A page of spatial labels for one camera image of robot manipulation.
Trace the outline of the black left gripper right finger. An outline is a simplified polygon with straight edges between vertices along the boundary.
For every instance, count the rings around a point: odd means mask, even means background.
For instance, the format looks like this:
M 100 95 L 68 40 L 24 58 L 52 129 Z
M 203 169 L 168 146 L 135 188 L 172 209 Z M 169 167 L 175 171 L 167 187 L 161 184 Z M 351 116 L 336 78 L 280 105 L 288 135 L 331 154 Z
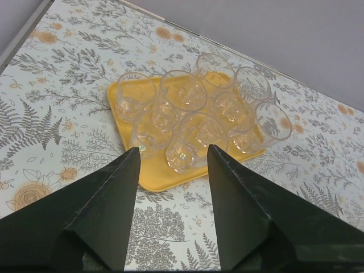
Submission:
M 218 253 L 234 272 L 362 272 L 363 232 L 276 185 L 211 144 Z

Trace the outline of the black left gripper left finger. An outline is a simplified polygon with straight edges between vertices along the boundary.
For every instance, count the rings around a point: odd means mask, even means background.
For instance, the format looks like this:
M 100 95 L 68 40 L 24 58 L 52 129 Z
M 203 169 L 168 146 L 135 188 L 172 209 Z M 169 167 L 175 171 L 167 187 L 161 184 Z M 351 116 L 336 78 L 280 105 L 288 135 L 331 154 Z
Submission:
M 92 255 L 123 270 L 140 173 L 131 148 L 82 179 L 1 219 L 1 271 L 72 271 Z

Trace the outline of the clear drinking glass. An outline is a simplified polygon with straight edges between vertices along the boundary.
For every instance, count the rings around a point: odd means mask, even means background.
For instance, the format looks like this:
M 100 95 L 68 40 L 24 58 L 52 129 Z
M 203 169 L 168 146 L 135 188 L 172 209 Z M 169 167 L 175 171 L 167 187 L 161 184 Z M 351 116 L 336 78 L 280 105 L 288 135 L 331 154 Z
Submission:
M 207 100 L 197 76 L 183 70 L 168 71 L 160 79 L 151 122 L 162 130 L 174 129 L 184 116 L 202 110 Z

